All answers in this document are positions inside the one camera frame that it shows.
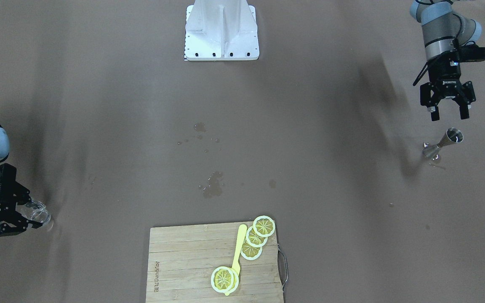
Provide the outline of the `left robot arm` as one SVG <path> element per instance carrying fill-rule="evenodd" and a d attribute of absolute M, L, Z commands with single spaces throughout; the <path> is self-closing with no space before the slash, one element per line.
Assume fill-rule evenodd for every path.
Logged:
<path fill-rule="evenodd" d="M 413 85 L 419 85 L 420 105 L 432 121 L 440 119 L 438 105 L 443 99 L 458 105 L 460 119 L 469 118 L 477 97 L 471 81 L 460 81 L 460 64 L 485 61 L 485 48 L 477 45 L 480 23 L 455 12 L 452 5 L 452 0 L 415 0 L 410 6 L 410 15 L 421 25 L 426 54 Z"/>

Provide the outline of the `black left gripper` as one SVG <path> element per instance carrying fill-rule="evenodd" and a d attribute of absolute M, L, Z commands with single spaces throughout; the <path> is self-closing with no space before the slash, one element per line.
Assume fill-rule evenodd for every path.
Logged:
<path fill-rule="evenodd" d="M 470 118 L 471 104 L 477 101 L 473 83 L 460 81 L 460 63 L 465 62 L 458 53 L 442 53 L 425 63 L 419 80 L 425 74 L 429 81 L 420 85 L 420 105 L 429 108 L 431 121 L 439 121 L 439 102 L 444 98 L 454 100 L 459 106 L 460 119 Z"/>

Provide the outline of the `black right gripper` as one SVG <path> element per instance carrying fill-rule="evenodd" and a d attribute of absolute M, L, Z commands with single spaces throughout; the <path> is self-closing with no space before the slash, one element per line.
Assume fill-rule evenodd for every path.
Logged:
<path fill-rule="evenodd" d="M 8 163 L 0 165 L 0 237 L 15 236 L 43 223 L 26 219 L 17 206 L 32 202 L 29 189 L 16 181 L 17 169 Z"/>

